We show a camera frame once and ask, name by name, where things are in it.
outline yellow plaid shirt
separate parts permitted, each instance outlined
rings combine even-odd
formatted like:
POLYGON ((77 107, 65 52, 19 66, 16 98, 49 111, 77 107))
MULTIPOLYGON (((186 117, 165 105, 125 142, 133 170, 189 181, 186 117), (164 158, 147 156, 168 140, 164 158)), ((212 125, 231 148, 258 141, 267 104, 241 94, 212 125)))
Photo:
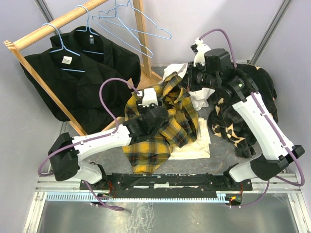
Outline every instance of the yellow plaid shirt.
MULTIPOLYGON (((174 72, 164 82, 153 86, 157 97, 163 99, 163 107, 169 112, 170 123, 160 128, 154 137, 123 147, 135 173, 154 172, 168 160, 173 147, 183 147, 196 140, 198 114, 193 108, 190 94, 178 86, 181 80, 182 78, 174 72)), ((138 97, 134 94, 127 102, 125 120, 139 115, 137 100, 138 97)))

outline wire hanger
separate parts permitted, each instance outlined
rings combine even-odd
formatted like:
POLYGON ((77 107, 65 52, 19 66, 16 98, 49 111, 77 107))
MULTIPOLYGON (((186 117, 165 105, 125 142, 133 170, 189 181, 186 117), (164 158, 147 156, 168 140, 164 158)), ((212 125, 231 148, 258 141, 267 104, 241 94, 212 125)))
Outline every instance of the wire hanger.
MULTIPOLYGON (((77 32, 87 32, 87 31, 88 31, 88 32, 91 33, 91 34, 98 36, 97 33, 92 32, 91 27, 89 26, 90 12, 88 11, 88 9, 87 9, 85 6, 83 6, 83 5, 77 5, 76 8, 77 8, 77 7, 83 7, 83 8, 86 10, 88 16, 87 16, 87 20, 86 20, 86 29, 85 29, 85 30, 76 30, 76 31, 77 31, 77 32)), ((90 53, 101 54, 101 55, 104 54, 104 53, 102 53, 102 52, 93 52, 93 51, 87 51, 87 50, 83 50, 83 52, 90 52, 90 53)))
POLYGON ((146 55, 147 57, 153 58, 153 56, 154 56, 153 53, 152 53, 152 51, 151 51, 150 49, 148 49, 145 45, 141 44, 140 40, 139 40, 131 31, 135 31, 135 32, 138 32, 138 33, 143 33, 143 34, 147 34, 147 35, 151 35, 151 36, 156 36, 156 37, 163 38, 163 39, 171 39, 171 37, 172 37, 172 34, 171 34, 171 33, 169 33, 167 30, 165 30, 165 29, 163 29, 163 28, 159 28, 159 27, 157 26, 157 24, 156 24, 155 22, 153 22, 149 17, 147 17, 142 11, 140 11, 140 10, 134 8, 133 5, 132 5, 132 3, 131 3, 131 0, 128 0, 128 2, 127 2, 126 5, 125 5, 125 4, 119 4, 119 5, 117 5, 117 0, 115 0, 115 5, 116 5, 116 6, 115 6, 114 8, 108 10, 107 12, 106 12, 106 11, 99 11, 99 12, 98 12, 98 16, 92 16, 92 19, 93 19, 93 21, 94 21, 97 25, 99 25, 99 26, 100 26, 101 28, 103 28, 105 31, 107 31, 108 33, 110 33, 111 35, 113 35, 114 37, 116 37, 117 39, 119 39, 120 41, 122 41, 123 43, 127 44, 127 45, 130 46, 131 48, 135 49, 136 51, 138 51, 138 52, 140 52, 140 53, 142 53, 142 54, 144 54, 144 55, 146 55), (131 6, 132 9, 134 9, 135 11, 140 12, 140 13, 143 14, 147 19, 149 19, 149 20, 156 26, 156 28, 157 28, 159 31, 161 31, 161 30, 166 31, 170 36, 169 36, 169 37, 163 37, 163 36, 159 36, 159 35, 155 35, 155 34, 150 34, 150 33, 146 33, 146 32, 141 32, 141 31, 138 31, 138 30, 135 30, 135 29, 128 28, 128 27, 123 23, 123 21, 119 18, 119 15, 118 15, 118 12, 117 12, 117 8, 118 8, 119 6, 125 6, 125 7, 127 7, 127 6, 129 6, 129 5, 131 6), (115 15, 114 15, 114 16, 101 16, 101 15, 100 15, 100 12, 104 12, 105 14, 108 14, 108 13, 109 13, 110 11, 112 11, 112 10, 115 10, 115 15), (144 48, 146 48, 146 50, 149 51, 149 53, 150 53, 151 55, 145 54, 145 53, 142 52, 141 50, 139 50, 139 49, 133 47, 132 45, 128 44, 127 42, 123 41, 122 39, 120 39, 119 37, 117 37, 116 35, 114 35, 113 33, 111 33, 110 31, 108 31, 106 28, 104 28, 102 25, 100 25, 98 22, 96 22, 96 21, 94 20, 95 17, 98 18, 98 19, 102 18, 102 19, 105 20, 106 22, 109 22, 109 23, 112 23, 112 24, 114 24, 114 25, 117 25, 117 26, 126 28, 126 29, 130 32, 130 34, 132 34, 132 36, 139 42, 139 45, 142 46, 142 47, 144 47, 144 48), (117 23, 114 23, 114 22, 111 22, 111 21, 105 19, 105 18, 109 18, 109 17, 116 17, 122 25, 117 24, 117 23))
MULTIPOLYGON (((50 51, 50 53, 52 53, 52 52, 58 52, 58 51, 61 51, 61 50, 66 50, 66 51, 71 52, 72 54, 77 55, 77 56, 80 57, 80 54, 78 54, 78 53, 76 53, 76 52, 74 52, 74 51, 71 51, 71 50, 69 50, 69 49, 66 48, 66 46, 64 45, 63 39, 62 39, 62 37, 61 37, 61 35, 60 35, 60 31, 59 31, 59 29, 58 29, 57 27, 55 27, 54 25, 52 25, 52 24, 50 24, 50 23, 44 23, 42 26, 45 26, 45 25, 49 25, 49 26, 53 27, 53 28, 57 31, 58 36, 59 36, 60 43, 61 43, 61 45, 62 45, 62 48, 61 48, 61 49, 50 51)), ((84 70, 77 70, 77 69, 65 69, 65 68, 61 68, 61 69, 62 69, 62 70, 67 70, 67 71, 85 72, 84 70)))

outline gray wall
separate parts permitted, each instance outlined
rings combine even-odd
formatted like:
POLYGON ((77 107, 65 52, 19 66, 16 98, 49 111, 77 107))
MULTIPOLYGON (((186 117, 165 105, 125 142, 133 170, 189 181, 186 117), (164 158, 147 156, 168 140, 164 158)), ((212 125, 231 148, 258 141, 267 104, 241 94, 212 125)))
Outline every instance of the gray wall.
POLYGON ((302 187, 311 214, 311 1, 293 1, 257 65, 274 79, 279 125, 306 154, 299 159, 306 176, 302 187))
MULTIPOLYGON (((9 50, 15 41, 45 23, 33 0, 2 1, 0 9, 0 232, 21 233, 34 195, 37 168, 60 131, 50 113, 9 50)), ((49 47, 42 40, 23 54, 49 47)))
MULTIPOLYGON (((85 0, 46 0, 46 2, 56 18, 83 4, 85 0)), ((117 0, 117 3, 126 4, 127 0, 117 0)), ((246 61, 252 57, 281 3, 282 0, 144 0, 145 14, 155 21, 159 28, 167 29, 173 36, 171 40, 148 37, 150 50, 154 53, 151 62, 153 65, 165 65, 193 60, 194 53, 190 45, 194 43, 195 38, 214 28, 222 28, 228 33, 237 60, 246 61)), ((113 6, 114 0, 109 0, 91 11, 91 14, 97 15, 99 10, 107 11, 113 6)), ((136 28, 134 11, 131 8, 119 7, 118 14, 128 27, 136 28)), ((129 44, 139 48, 139 43, 126 29, 105 23, 102 19, 98 22, 129 44)), ((63 27, 62 32, 71 31, 85 24, 86 16, 80 17, 63 27)), ((92 20, 90 25, 110 40, 130 49, 92 20)), ((150 33, 167 35, 163 31, 157 31, 148 20, 146 27, 150 33)), ((228 49, 227 42, 220 33, 213 33, 204 40, 211 48, 228 49)))

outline white towel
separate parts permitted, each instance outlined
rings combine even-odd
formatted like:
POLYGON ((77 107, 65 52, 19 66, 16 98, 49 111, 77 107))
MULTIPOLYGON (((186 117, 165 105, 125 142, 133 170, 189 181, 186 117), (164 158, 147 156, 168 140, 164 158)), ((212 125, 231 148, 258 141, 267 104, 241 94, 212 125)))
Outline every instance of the white towel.
POLYGON ((169 159, 202 159, 209 158, 210 137, 207 120, 199 117, 199 130, 195 142, 188 143, 182 148, 174 147, 169 159))
MULTIPOLYGON (((178 76, 183 78, 187 71, 187 63, 183 64, 170 64, 164 69, 163 80, 167 78, 173 72, 177 72, 178 76)), ((202 88, 200 91, 190 91, 191 101, 196 111, 199 111, 202 107, 208 107, 207 98, 214 93, 215 90, 209 88, 202 88)))

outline cable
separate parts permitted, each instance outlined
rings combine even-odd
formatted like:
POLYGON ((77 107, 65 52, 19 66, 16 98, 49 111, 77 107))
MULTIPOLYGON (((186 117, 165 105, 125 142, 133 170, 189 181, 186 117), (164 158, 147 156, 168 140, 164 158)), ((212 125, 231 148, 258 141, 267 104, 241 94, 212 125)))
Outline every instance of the cable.
POLYGON ((240 195, 243 195, 243 184, 241 184, 241 191, 240 191, 240 195))
POLYGON ((254 92, 251 93, 251 96, 253 98, 253 100, 255 101, 257 107, 260 109, 261 113, 264 115, 264 117, 266 118, 266 120, 269 122, 270 126, 272 127, 273 131, 276 133, 277 137, 279 138, 280 142, 282 143, 283 147, 285 148, 285 150, 288 152, 288 154, 291 156, 291 158, 293 159, 293 161, 295 162, 300 178, 301 178, 301 183, 293 183, 291 181, 288 181, 282 177, 279 176, 275 176, 276 178, 289 183, 293 186, 296 187, 302 187, 305 184, 305 176, 303 174, 302 168, 300 166, 300 163, 298 162, 296 156, 293 154, 293 152, 288 148, 288 146, 286 145, 283 137, 281 136, 281 134, 279 133, 279 131, 277 130, 277 128, 275 127, 275 125, 273 124, 272 120, 268 117, 267 113, 265 112, 265 110, 263 109, 263 107, 261 106, 261 104, 259 103, 257 97, 255 96, 254 92))
POLYGON ((114 206, 114 205, 107 205, 105 202, 102 202, 102 200, 94 193, 94 191, 92 190, 90 184, 87 181, 83 181, 83 182, 87 185, 87 188, 94 195, 96 200, 101 204, 101 205, 95 205, 95 206, 104 207, 104 208, 108 208, 110 210, 115 210, 115 211, 123 211, 124 210, 124 208, 122 208, 122 207, 114 206))
POLYGON ((199 40, 202 40, 206 35, 208 35, 208 34, 210 34, 212 32, 216 32, 216 31, 222 32, 224 34, 225 38, 227 39, 227 42, 228 42, 228 45, 229 45, 229 49, 230 49, 230 53, 231 53, 231 57, 232 57, 232 61, 233 61, 233 65, 234 65, 234 68, 236 68, 237 67, 237 62, 235 60, 235 56, 234 56, 234 53, 233 53, 233 48, 232 48, 229 36, 227 35, 227 33, 225 33, 224 30, 222 30, 220 28, 215 28, 213 30, 208 31, 207 33, 204 33, 202 36, 199 37, 199 40))
POLYGON ((108 182, 108 185, 109 185, 109 194, 111 195, 111 191, 112 191, 112 189, 113 189, 113 197, 112 197, 112 198, 115 198, 115 197, 116 197, 116 194, 117 194, 115 187, 111 184, 110 181, 108 182))
POLYGON ((111 134, 114 134, 118 128, 119 128, 119 123, 116 119, 116 117, 113 115, 113 113, 107 108, 106 104, 104 103, 104 100, 103 100, 103 97, 102 97, 102 91, 103 91, 103 88, 104 86, 110 82, 110 81, 121 81, 121 82, 124 82, 126 84, 128 84, 136 93, 138 93, 138 90, 132 85, 130 84, 128 81, 126 80, 123 80, 123 79, 120 79, 120 78, 111 78, 111 79, 107 79, 105 82, 103 82, 103 84, 101 85, 100 89, 99 89, 99 99, 104 107, 104 109, 111 115, 111 117, 114 119, 115 123, 116 123, 116 128, 115 130, 112 132, 112 133, 108 133, 108 134, 105 134, 105 135, 101 135, 101 136, 97 136, 97 137, 93 137, 93 138, 88 138, 88 139, 85 139, 85 140, 81 140, 79 142, 76 142, 76 143, 73 143, 73 144, 70 144, 70 145, 67 145, 67 146, 64 146, 56 151, 54 151, 53 153, 51 153, 48 157, 45 158, 45 160, 43 160, 43 162, 40 164, 39 168, 38 168, 38 174, 39 176, 51 176, 53 175, 53 172, 50 172, 50 173, 42 173, 41 170, 43 168, 43 166, 45 165, 45 163, 51 159, 53 156, 55 156, 56 154, 64 151, 64 150, 67 150, 69 148, 72 148, 72 147, 75 147, 75 146, 78 146, 81 144, 81 142, 89 142, 89 141, 93 141, 93 140, 96 140, 96 139, 100 139, 100 138, 104 138, 104 137, 107 137, 107 136, 110 136, 111 134))

